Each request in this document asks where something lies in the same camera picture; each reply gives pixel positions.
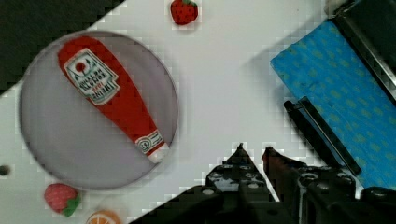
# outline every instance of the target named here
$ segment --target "red strawberry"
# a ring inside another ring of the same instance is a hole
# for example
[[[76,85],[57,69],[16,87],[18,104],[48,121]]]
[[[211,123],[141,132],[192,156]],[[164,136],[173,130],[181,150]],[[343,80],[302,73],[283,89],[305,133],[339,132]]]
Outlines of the red strawberry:
[[[44,193],[44,199],[53,211],[70,217],[80,203],[78,192],[64,184],[51,184]]]
[[[190,0],[175,0],[171,4],[171,14],[177,25],[186,25],[198,17],[198,6]]]

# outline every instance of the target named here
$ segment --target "blue cloth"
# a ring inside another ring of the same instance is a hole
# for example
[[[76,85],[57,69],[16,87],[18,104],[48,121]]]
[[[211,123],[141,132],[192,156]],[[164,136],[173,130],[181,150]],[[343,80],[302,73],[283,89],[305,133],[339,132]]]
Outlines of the blue cloth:
[[[396,107],[331,21],[271,65],[298,99],[307,96],[362,169],[364,187],[396,189]]]

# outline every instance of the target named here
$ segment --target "plate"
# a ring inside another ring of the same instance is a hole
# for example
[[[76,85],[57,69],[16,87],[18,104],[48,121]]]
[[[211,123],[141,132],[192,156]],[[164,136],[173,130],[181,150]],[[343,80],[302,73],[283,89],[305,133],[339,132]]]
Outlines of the plate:
[[[82,35],[101,41],[116,56],[171,146],[178,107],[168,71],[135,40],[101,31],[66,35],[35,57],[23,78],[21,132],[37,162],[65,184],[79,189],[123,187],[149,173],[155,164],[80,95],[61,71],[58,51],[64,43]]]

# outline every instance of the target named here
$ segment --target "toy orange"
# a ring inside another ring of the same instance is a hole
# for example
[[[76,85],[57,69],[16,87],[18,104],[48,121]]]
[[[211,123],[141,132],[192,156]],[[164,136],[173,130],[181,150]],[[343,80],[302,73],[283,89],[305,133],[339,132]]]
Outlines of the toy orange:
[[[95,212],[87,220],[87,224],[122,224],[119,215],[110,210]]]

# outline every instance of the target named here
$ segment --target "white table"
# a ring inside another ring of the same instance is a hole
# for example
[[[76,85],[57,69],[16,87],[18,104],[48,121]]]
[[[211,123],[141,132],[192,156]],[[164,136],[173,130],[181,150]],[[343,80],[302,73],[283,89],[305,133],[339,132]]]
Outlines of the white table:
[[[325,19],[318,0],[196,1],[201,16],[177,28],[171,0],[126,0],[91,29],[126,34],[151,49],[177,84],[180,118],[170,156],[145,178],[122,189],[85,192],[69,218],[54,214],[43,192],[56,181],[34,160],[21,138],[21,83],[0,100],[0,222],[85,223],[98,205],[113,202],[128,221],[195,185],[230,157],[239,142],[262,171],[266,146],[308,164],[322,161],[293,130],[283,109],[290,93],[270,68],[282,49]]]

